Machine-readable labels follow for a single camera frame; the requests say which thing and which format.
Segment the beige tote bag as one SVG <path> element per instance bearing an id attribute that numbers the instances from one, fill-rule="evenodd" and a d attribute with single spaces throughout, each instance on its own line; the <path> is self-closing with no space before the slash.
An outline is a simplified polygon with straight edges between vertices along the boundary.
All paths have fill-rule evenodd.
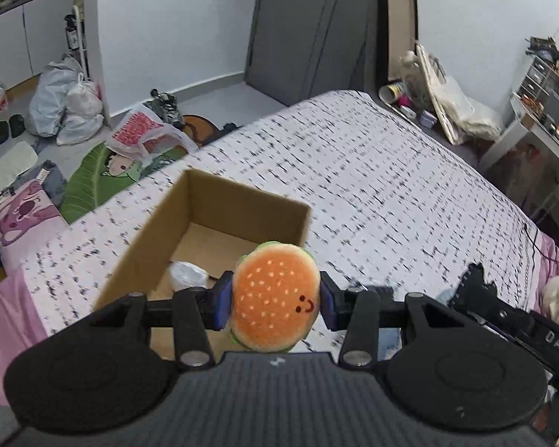
<path id="1" fill-rule="evenodd" d="M 457 80 L 446 74 L 440 61 L 419 41 L 415 53 L 426 91 L 449 143 L 460 145 L 470 139 L 497 141 L 505 129 L 501 115 L 465 95 Z"/>

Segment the green leaf mat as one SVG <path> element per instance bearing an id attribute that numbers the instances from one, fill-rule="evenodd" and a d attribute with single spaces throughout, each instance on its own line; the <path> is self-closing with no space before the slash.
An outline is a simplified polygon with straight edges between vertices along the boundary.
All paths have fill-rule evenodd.
<path id="1" fill-rule="evenodd" d="M 157 156 L 145 167 L 141 162 L 133 162 L 130 158 L 118 155 L 103 143 L 97 144 L 68 180 L 59 208 L 60 214 L 71 224 L 152 172 L 167 167 L 186 154 L 183 148 L 176 146 Z"/>

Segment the white patterned bed cover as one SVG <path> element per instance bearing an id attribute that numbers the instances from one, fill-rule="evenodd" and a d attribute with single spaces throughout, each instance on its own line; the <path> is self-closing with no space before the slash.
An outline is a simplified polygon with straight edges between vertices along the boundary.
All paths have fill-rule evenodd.
<path id="1" fill-rule="evenodd" d="M 139 228 L 191 168 L 308 204 L 306 248 L 339 285 L 436 296 L 479 262 L 503 301 L 536 305 L 537 228 L 524 212 L 368 95 L 332 91 L 148 175 L 32 253 L 24 278 L 48 333 L 89 313 Z"/>

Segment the plush hamburger toy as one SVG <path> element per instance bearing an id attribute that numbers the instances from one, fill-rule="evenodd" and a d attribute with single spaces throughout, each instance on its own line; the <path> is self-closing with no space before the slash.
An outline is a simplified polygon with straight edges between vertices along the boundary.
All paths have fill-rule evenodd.
<path id="1" fill-rule="evenodd" d="M 317 319 L 320 285 L 317 263 L 303 248 L 281 242 L 257 246 L 234 270 L 233 336 L 253 351 L 291 349 Z"/>

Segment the paper cup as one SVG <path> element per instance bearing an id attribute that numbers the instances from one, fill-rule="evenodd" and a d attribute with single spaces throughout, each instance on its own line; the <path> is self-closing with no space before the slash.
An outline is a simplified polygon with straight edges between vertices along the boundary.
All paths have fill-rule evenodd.
<path id="1" fill-rule="evenodd" d="M 397 104 L 402 97 L 407 95 L 407 87 L 404 82 L 394 82 L 379 89 L 379 99 L 390 105 Z"/>

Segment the pink cartoon cushion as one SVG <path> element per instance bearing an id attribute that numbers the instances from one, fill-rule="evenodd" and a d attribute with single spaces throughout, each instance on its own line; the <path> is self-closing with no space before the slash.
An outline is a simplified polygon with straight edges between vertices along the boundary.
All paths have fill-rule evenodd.
<path id="1" fill-rule="evenodd" d="M 0 259 L 11 276 L 25 259 L 68 223 L 37 180 L 26 182 L 0 204 Z"/>

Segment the white desk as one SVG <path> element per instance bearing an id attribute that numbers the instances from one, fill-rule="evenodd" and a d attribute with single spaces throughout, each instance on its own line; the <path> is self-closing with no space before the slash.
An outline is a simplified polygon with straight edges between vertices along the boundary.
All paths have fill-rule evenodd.
<path id="1" fill-rule="evenodd" d="M 514 119 L 478 163 L 479 172 L 559 245 L 559 132 L 518 96 Z"/>

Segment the brown cardboard box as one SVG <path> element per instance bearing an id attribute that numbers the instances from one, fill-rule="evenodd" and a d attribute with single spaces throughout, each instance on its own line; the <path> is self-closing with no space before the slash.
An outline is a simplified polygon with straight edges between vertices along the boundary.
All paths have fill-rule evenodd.
<path id="1" fill-rule="evenodd" d="M 207 289 L 226 270 L 265 242 L 304 248 L 311 218 L 302 202 L 253 189 L 201 171 L 187 171 L 141 227 L 95 304 L 92 337 L 123 363 L 194 360 L 204 366 L 229 351 L 259 352 L 223 330 L 206 330 L 195 307 L 173 311 L 173 327 L 149 326 L 149 301 L 175 293 L 169 265 L 194 263 L 209 274 Z"/>

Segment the white plastic bag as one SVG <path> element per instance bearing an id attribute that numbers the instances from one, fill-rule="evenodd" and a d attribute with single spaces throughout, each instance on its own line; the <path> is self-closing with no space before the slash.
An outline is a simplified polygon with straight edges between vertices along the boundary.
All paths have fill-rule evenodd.
<path id="1" fill-rule="evenodd" d="M 65 111 L 57 133 L 60 146 L 80 144 L 92 138 L 104 124 L 102 100 L 96 83 L 79 79 L 68 91 Z"/>
<path id="2" fill-rule="evenodd" d="M 174 292 L 183 289 L 205 289 L 208 284 L 209 274 L 199 266 L 186 261 L 174 261 L 168 267 L 171 287 Z"/>

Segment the red patterned plastic bag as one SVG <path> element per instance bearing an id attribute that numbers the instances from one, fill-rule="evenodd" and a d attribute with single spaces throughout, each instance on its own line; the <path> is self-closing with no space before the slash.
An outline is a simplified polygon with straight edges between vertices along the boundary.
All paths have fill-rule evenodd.
<path id="1" fill-rule="evenodd" d="M 183 131 L 163 122 L 143 104 L 132 108 L 106 139 L 105 145 L 117 155 L 147 167 L 159 155 L 180 146 L 186 153 L 196 152 L 197 144 Z"/>

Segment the framed board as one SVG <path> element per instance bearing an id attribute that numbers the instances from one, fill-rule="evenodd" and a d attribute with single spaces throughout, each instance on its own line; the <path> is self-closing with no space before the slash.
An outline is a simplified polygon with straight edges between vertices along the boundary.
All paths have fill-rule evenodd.
<path id="1" fill-rule="evenodd" d="M 415 51 L 417 0 L 378 0 L 378 77 L 381 84 L 400 79 L 400 60 Z"/>

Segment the dark grey door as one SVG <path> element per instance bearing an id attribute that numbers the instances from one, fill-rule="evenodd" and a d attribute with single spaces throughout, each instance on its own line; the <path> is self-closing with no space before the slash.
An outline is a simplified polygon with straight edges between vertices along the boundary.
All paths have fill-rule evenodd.
<path id="1" fill-rule="evenodd" d="M 360 90 L 369 0 L 256 0 L 245 82 L 287 106 Z"/>

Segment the grey plastic bag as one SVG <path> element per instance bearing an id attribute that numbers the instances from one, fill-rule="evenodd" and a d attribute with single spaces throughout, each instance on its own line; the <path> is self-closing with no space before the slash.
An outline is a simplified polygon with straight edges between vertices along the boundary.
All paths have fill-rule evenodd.
<path id="1" fill-rule="evenodd" d="M 79 62 L 70 54 L 44 68 L 26 118 L 26 128 L 31 134 L 39 137 L 57 135 L 66 108 L 66 96 L 81 73 Z"/>

